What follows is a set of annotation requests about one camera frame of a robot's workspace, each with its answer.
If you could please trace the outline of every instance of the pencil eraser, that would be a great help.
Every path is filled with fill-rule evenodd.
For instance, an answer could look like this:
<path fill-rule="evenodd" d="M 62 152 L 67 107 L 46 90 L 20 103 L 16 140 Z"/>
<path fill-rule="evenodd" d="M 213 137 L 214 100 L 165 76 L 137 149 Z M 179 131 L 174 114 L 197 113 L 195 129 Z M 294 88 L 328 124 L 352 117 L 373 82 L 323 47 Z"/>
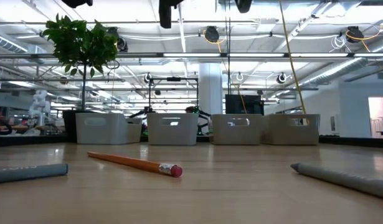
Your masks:
<path fill-rule="evenodd" d="M 183 169 L 179 166 L 172 166 L 171 168 L 171 174 L 173 177 L 180 177 L 181 174 L 183 173 Z"/>

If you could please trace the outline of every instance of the gray cylinder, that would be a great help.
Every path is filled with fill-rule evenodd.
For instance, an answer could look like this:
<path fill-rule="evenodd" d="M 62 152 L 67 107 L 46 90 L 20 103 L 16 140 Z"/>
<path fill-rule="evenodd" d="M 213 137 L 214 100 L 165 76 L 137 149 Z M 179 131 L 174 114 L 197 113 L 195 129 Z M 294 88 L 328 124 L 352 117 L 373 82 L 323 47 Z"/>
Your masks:
<path fill-rule="evenodd" d="M 28 167 L 7 167 L 0 169 L 0 183 L 66 175 L 68 164 L 52 164 Z"/>
<path fill-rule="evenodd" d="M 309 164 L 292 164 L 291 168 L 300 174 L 338 184 L 350 189 L 383 198 L 383 180 L 367 179 L 358 175 L 324 169 Z"/>

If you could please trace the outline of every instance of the ceiling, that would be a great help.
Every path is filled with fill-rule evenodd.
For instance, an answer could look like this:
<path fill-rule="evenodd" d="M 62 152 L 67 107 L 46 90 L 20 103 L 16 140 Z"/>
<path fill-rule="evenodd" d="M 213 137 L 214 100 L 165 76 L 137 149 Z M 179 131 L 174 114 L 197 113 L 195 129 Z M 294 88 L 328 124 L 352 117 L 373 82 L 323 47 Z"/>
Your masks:
<path fill-rule="evenodd" d="M 159 25 L 158 0 L 94 0 L 93 6 L 86 4 L 71 9 L 60 0 L 5 0 L 0 1 L 0 36 L 14 42 L 26 49 L 38 46 L 42 51 L 51 53 L 54 49 L 53 43 L 44 37 L 39 37 L 39 32 L 45 29 L 44 23 L 48 19 L 54 19 L 58 13 L 61 16 L 69 16 L 71 19 L 86 20 L 93 26 L 96 19 L 106 26 L 117 26 L 120 35 L 127 41 L 129 52 L 219 52 L 217 44 L 208 43 L 202 36 L 207 26 L 216 26 L 221 36 L 226 36 L 226 26 L 231 27 L 231 40 L 221 43 L 221 50 L 231 52 L 287 52 L 284 43 L 284 30 L 281 22 L 281 12 L 277 1 L 266 1 L 271 3 L 254 3 L 251 10 L 246 14 L 240 14 L 235 6 L 224 11 L 222 4 L 217 1 L 206 0 L 184 0 L 181 3 L 181 16 L 183 26 L 179 23 L 179 8 L 172 9 L 172 28 L 163 29 Z M 340 1 L 333 3 L 324 14 L 316 19 L 310 15 L 318 7 L 319 1 L 299 1 L 290 4 L 290 1 L 283 1 L 285 27 L 291 32 L 296 27 L 300 28 L 299 33 L 290 40 L 292 52 L 355 52 L 363 49 L 362 42 L 357 44 L 341 44 L 334 48 L 333 42 L 336 35 L 345 32 L 348 26 L 358 26 L 365 37 L 380 34 L 366 44 L 377 41 L 383 37 L 383 6 L 358 6 L 359 1 Z M 182 45 L 181 31 L 185 35 Z M 12 54 L 0 47 L 0 54 Z M 110 72 L 110 78 L 120 78 L 121 81 L 111 82 L 89 82 L 89 86 L 97 88 L 144 88 L 144 76 L 150 73 L 153 77 L 198 77 L 200 60 L 165 60 L 165 58 L 145 59 L 143 65 L 137 65 L 138 58 L 121 58 L 124 66 Z M 39 75 L 43 78 L 60 78 L 65 76 L 64 68 L 58 66 L 47 66 L 57 63 L 54 59 L 46 59 L 45 65 L 39 68 L 35 63 L 29 63 L 24 59 L 0 60 L 5 66 L 15 67 L 17 72 L 0 72 L 0 78 L 34 78 L 39 69 Z M 330 64 L 326 60 L 297 61 L 294 62 L 296 75 L 299 79 L 309 76 L 318 69 Z M 223 75 L 227 75 L 227 69 L 222 66 Z M 231 61 L 230 74 L 236 85 L 250 88 L 278 88 L 276 77 L 281 72 L 291 75 L 290 63 L 284 61 L 266 60 L 257 62 L 251 59 Z M 6 83 L 13 88 L 24 88 L 26 86 Z M 79 87 L 81 82 L 69 82 L 66 85 L 58 82 L 38 82 L 34 85 L 48 89 L 63 89 Z M 156 86 L 168 88 L 169 86 L 186 88 L 190 83 L 180 82 Z M 73 96 L 77 92 L 51 91 L 52 95 Z M 243 91 L 242 93 L 256 94 L 256 91 Z M 114 91 L 112 94 L 127 103 L 136 100 L 143 101 L 146 91 Z M 163 91 L 160 96 L 170 98 L 195 98 L 195 91 Z M 88 101 L 98 99 L 89 97 Z"/>

